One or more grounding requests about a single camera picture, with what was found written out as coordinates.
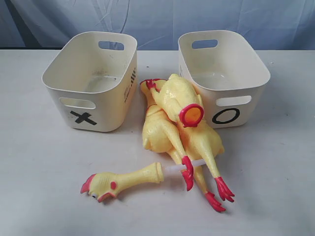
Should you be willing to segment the yellow rubber chicken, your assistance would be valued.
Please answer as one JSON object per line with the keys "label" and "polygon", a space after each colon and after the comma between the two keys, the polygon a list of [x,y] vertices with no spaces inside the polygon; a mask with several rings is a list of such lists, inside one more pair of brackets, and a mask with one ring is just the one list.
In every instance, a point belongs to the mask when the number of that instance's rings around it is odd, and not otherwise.
{"label": "yellow rubber chicken", "polygon": [[[221,177],[215,162],[215,157],[218,154],[224,153],[224,147],[219,134],[205,120],[202,120],[197,127],[184,127],[181,122],[177,122],[176,126],[189,158],[191,160],[203,159],[216,181],[221,199],[223,201],[234,202],[232,199],[234,194]],[[221,206],[215,195],[208,189],[203,170],[200,166],[194,167],[194,179],[212,208],[217,212],[224,212],[225,208]]]}
{"label": "yellow rubber chicken", "polygon": [[166,112],[154,101],[148,85],[155,80],[144,80],[140,83],[140,89],[147,99],[145,122],[142,130],[144,149],[156,153],[168,153],[176,164],[186,166],[182,170],[182,176],[187,185],[187,191],[193,187],[193,166],[184,150],[179,131],[169,119]]}

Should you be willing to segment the blue-grey backdrop cloth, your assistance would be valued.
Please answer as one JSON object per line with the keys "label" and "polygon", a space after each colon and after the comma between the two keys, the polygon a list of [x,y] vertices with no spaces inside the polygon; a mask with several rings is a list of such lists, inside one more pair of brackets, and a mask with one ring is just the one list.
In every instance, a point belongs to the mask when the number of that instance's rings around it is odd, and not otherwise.
{"label": "blue-grey backdrop cloth", "polygon": [[192,31],[231,30],[257,50],[312,50],[312,0],[3,0],[2,48],[60,48],[86,31],[129,34],[141,50],[177,50]]}

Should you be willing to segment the headless yellow rubber chicken body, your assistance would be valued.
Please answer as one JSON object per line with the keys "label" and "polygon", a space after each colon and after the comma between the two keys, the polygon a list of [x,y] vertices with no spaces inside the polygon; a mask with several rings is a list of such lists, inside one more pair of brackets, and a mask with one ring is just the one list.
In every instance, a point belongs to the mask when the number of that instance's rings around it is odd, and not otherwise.
{"label": "headless yellow rubber chicken body", "polygon": [[145,80],[145,85],[171,121],[181,122],[184,127],[197,127],[203,119],[202,98],[185,78],[171,74],[168,80]]}

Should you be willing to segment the detached rubber chicken head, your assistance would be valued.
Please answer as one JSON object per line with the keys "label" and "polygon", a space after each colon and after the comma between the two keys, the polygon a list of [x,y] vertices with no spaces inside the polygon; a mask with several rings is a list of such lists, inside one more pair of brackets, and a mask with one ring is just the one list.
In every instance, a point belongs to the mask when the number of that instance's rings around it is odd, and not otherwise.
{"label": "detached rubber chicken head", "polygon": [[80,193],[87,193],[96,198],[98,202],[102,202],[108,196],[115,198],[122,191],[139,184],[161,183],[166,178],[179,174],[184,168],[185,166],[182,164],[164,167],[160,162],[154,162],[127,174],[97,173],[88,177],[83,183]]}

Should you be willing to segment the cream bin marked X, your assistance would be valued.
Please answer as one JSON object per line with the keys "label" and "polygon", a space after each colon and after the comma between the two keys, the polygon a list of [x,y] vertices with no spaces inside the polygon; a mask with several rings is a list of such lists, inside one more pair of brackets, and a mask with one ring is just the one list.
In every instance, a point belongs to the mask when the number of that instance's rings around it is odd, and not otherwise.
{"label": "cream bin marked X", "polygon": [[75,129],[119,128],[137,88],[137,40],[115,32],[70,39],[42,75],[65,123]]}

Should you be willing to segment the cream bin marked O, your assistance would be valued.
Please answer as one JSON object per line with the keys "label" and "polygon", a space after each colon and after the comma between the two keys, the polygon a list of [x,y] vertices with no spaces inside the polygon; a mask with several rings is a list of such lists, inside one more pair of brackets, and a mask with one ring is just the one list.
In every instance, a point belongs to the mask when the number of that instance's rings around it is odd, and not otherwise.
{"label": "cream bin marked O", "polygon": [[178,47],[179,73],[201,95],[207,123],[245,124],[271,77],[247,40],[229,30],[197,31],[180,36]]}

